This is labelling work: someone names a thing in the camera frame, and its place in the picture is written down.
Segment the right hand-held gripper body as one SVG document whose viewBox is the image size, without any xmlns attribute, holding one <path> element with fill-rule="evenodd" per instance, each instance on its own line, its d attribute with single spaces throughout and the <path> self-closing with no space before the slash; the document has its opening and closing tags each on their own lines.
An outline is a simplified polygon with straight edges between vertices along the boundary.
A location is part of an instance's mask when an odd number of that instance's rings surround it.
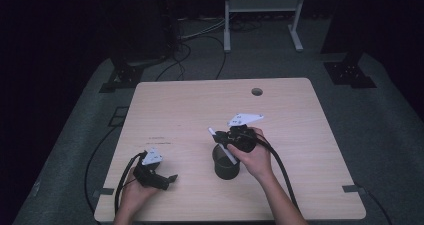
<svg viewBox="0 0 424 225">
<path fill-rule="evenodd" d="M 228 138 L 236 148 L 246 153 L 251 152 L 256 146 L 256 133 L 248 127 L 249 123 L 263 119 L 262 114 L 238 113 L 229 120 Z"/>
</svg>

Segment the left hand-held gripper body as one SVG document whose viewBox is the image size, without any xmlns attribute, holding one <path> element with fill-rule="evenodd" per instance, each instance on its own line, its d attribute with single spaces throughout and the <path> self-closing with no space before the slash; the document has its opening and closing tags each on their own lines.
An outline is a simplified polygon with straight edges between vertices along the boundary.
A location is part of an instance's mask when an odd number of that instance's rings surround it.
<svg viewBox="0 0 424 225">
<path fill-rule="evenodd" d="M 156 148 L 144 151 L 140 155 L 133 175 L 143 187 L 153 187 L 161 190 L 168 189 L 169 180 L 156 173 L 156 169 L 162 160 L 163 158 Z"/>
</svg>

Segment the white pen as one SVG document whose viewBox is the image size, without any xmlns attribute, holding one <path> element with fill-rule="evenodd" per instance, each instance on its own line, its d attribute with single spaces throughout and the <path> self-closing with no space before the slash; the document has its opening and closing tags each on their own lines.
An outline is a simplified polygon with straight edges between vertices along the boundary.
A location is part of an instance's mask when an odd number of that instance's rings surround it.
<svg viewBox="0 0 424 225">
<path fill-rule="evenodd" d="M 212 137 L 214 138 L 216 136 L 215 131 L 209 127 L 208 128 L 208 132 L 212 135 Z M 228 159 L 231 161 L 231 163 L 233 165 L 237 164 L 237 160 L 234 158 L 234 156 L 223 146 L 223 144 L 216 142 L 220 148 L 222 149 L 222 151 L 225 153 L 225 155 L 228 157 Z"/>
</svg>

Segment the black mesh pen holder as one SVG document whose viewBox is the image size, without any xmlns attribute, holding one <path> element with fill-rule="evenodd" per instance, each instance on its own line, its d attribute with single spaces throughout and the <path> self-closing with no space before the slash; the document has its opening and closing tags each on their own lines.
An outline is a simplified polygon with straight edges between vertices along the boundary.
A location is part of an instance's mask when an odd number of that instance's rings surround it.
<svg viewBox="0 0 424 225">
<path fill-rule="evenodd" d="M 225 154 L 223 149 L 216 145 L 212 151 L 215 174 L 223 180 L 234 179 L 240 171 L 240 161 L 233 163 Z"/>
</svg>

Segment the person's right hand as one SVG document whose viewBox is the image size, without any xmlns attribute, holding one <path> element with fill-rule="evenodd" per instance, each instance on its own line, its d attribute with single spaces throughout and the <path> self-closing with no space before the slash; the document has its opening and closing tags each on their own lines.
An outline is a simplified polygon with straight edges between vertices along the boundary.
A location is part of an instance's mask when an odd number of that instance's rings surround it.
<svg viewBox="0 0 424 225">
<path fill-rule="evenodd" d="M 227 149 L 245 165 L 258 182 L 262 183 L 273 176 L 270 152 L 261 144 L 257 144 L 251 152 L 239 150 L 232 144 L 229 144 Z"/>
</svg>

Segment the person's left hand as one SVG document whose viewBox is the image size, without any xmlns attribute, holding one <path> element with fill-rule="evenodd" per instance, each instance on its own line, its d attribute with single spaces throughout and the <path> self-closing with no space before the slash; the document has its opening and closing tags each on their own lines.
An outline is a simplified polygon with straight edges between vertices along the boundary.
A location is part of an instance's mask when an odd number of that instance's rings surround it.
<svg viewBox="0 0 424 225">
<path fill-rule="evenodd" d="M 130 170 L 123 188 L 117 216 L 132 218 L 158 192 L 157 188 L 142 186 Z"/>
</svg>

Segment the grey tape strip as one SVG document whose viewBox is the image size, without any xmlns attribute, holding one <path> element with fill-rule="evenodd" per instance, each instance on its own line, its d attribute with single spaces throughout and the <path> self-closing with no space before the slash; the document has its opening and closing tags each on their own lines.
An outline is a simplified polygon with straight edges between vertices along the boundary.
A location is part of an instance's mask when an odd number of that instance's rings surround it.
<svg viewBox="0 0 424 225">
<path fill-rule="evenodd" d="M 115 189 L 113 189 L 113 188 L 101 188 L 101 189 L 95 190 L 92 193 L 92 197 L 93 198 L 100 198 L 101 195 L 113 195 L 114 191 L 115 191 Z"/>
<path fill-rule="evenodd" d="M 345 185 L 343 186 L 343 191 L 345 193 L 358 193 L 358 194 L 367 193 L 366 189 L 360 185 Z"/>
</svg>

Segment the black stand base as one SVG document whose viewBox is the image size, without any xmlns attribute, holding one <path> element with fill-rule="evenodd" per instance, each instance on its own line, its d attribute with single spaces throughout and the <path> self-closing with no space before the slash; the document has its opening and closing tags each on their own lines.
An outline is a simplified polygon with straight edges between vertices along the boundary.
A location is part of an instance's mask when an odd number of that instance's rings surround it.
<svg viewBox="0 0 424 225">
<path fill-rule="evenodd" d="M 359 66 L 362 51 L 350 51 L 342 61 L 325 62 L 324 67 L 335 85 L 349 85 L 354 89 L 376 88 L 374 81 Z"/>
<path fill-rule="evenodd" d="M 108 81 L 102 84 L 99 92 L 112 93 L 117 89 L 135 88 L 140 83 L 143 72 L 143 66 L 114 65 Z"/>
</svg>

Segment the black floor socket frame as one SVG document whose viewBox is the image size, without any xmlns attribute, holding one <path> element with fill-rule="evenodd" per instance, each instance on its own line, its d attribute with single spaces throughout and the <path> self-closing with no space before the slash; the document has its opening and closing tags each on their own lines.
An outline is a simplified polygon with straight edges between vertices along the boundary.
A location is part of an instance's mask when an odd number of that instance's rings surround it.
<svg viewBox="0 0 424 225">
<path fill-rule="evenodd" d="M 128 106 L 118 106 L 115 108 L 108 126 L 109 127 L 122 127 L 125 123 L 129 107 Z"/>
</svg>

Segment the white metal desk frame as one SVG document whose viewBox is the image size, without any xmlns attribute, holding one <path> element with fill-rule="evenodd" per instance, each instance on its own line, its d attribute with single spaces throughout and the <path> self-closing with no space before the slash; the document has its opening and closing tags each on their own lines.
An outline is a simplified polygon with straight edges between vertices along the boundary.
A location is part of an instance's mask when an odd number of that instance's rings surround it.
<svg viewBox="0 0 424 225">
<path fill-rule="evenodd" d="M 233 13 L 261 12 L 293 12 L 293 22 L 288 25 L 289 34 L 295 50 L 297 52 L 303 51 L 297 27 L 304 0 L 224 0 L 224 2 L 223 50 L 225 52 L 231 51 L 230 15 Z"/>
</svg>

